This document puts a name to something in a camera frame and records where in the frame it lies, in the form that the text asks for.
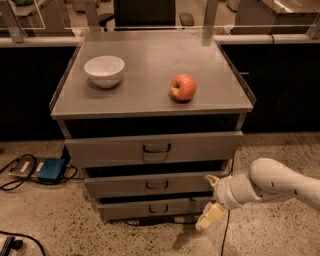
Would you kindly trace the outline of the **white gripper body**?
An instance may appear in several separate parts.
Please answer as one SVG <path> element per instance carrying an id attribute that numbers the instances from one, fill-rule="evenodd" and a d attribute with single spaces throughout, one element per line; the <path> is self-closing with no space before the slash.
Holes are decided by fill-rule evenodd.
<path id="1" fill-rule="evenodd" d="M 249 176 L 240 174 L 220 179 L 214 186 L 214 200 L 228 210 L 259 200 Z"/>

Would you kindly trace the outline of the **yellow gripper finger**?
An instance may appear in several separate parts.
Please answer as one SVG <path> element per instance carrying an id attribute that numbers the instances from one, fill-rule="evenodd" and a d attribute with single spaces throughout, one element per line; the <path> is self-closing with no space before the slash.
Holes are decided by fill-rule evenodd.
<path id="1" fill-rule="evenodd" d="M 195 225 L 197 230 L 208 228 L 224 215 L 225 209 L 218 203 L 208 202 Z"/>
<path id="2" fill-rule="evenodd" d="M 214 175 L 206 175 L 205 179 L 210 183 L 212 187 L 215 187 L 216 184 L 219 182 L 219 178 Z"/>

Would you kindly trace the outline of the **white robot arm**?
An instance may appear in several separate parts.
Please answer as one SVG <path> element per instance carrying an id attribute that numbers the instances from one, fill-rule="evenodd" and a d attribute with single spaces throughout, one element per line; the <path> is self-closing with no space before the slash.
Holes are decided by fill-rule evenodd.
<path id="1" fill-rule="evenodd" d="M 255 160 L 246 173 L 219 179 L 207 175 L 213 197 L 200 215 L 196 229 L 208 228 L 226 210 L 246 203 L 285 201 L 292 197 L 320 210 L 320 180 L 304 176 L 270 158 Z"/>

